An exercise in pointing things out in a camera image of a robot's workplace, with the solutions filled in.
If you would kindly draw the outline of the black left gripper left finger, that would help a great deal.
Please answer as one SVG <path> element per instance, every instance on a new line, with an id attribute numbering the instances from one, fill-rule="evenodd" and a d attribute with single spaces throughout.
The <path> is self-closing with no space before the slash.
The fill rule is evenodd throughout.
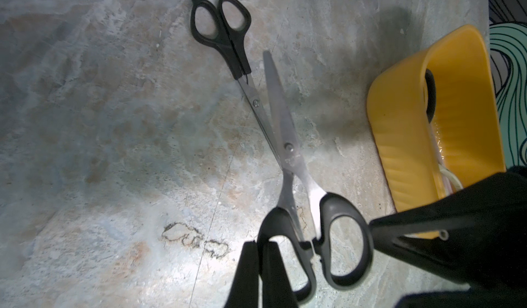
<path id="1" fill-rule="evenodd" d="M 298 307 L 276 242 L 246 242 L 225 307 Z"/>

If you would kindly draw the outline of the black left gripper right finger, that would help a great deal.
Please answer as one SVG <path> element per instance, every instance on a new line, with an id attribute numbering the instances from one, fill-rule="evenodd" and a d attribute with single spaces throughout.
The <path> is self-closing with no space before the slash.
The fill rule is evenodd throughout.
<path id="1" fill-rule="evenodd" d="M 526 306 L 526 168 L 372 220 L 375 249 L 467 291 L 409 294 L 399 307 Z"/>

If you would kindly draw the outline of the small black scissors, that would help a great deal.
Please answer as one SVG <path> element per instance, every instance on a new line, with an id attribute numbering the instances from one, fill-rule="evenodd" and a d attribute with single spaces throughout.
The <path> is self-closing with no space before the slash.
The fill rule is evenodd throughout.
<path id="1" fill-rule="evenodd" d="M 316 277 L 312 268 L 312 257 L 318 255 L 321 260 L 326 282 L 336 290 L 350 290 L 357 286 L 373 261 L 373 238 L 369 227 L 355 206 L 341 195 L 325 191 L 311 176 L 304 161 L 301 145 L 287 105 L 284 87 L 270 51 L 263 52 L 266 84 L 273 119 L 273 130 L 283 170 L 283 182 L 277 206 L 271 210 L 262 222 L 257 238 L 260 252 L 275 236 L 289 239 L 307 276 L 307 284 L 295 292 L 298 303 L 312 299 L 316 293 Z M 310 212 L 316 236 L 310 241 L 303 237 L 299 216 L 295 206 L 293 182 L 298 178 L 307 191 Z M 354 220 L 362 233 L 362 256 L 358 265 L 347 275 L 332 274 L 332 250 L 330 230 L 334 221 L 347 217 Z"/>
<path id="2" fill-rule="evenodd" d="M 234 28 L 229 25 L 223 10 L 224 3 L 229 3 L 240 11 L 244 19 L 243 26 Z M 248 103 L 251 105 L 253 114 L 274 157 L 280 163 L 274 133 L 267 113 L 264 110 L 262 99 L 255 88 L 251 66 L 244 47 L 245 36 L 252 23 L 250 12 L 239 0 L 218 0 L 217 5 L 214 5 L 208 0 L 192 0 L 192 4 L 190 18 L 192 36 L 198 43 L 215 49 L 223 57 L 234 80 L 237 81 Z M 200 7 L 207 10 L 211 15 L 216 27 L 216 34 L 214 36 L 206 36 L 200 33 L 196 26 L 196 13 Z"/>

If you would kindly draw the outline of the yellow storage box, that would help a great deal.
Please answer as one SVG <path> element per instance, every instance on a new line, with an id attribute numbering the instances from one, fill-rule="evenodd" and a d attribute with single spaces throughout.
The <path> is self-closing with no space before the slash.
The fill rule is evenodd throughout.
<path id="1" fill-rule="evenodd" d="M 366 109 L 397 212 L 454 193 L 443 169 L 463 187 L 506 170 L 489 55 L 473 25 L 377 76 Z"/>

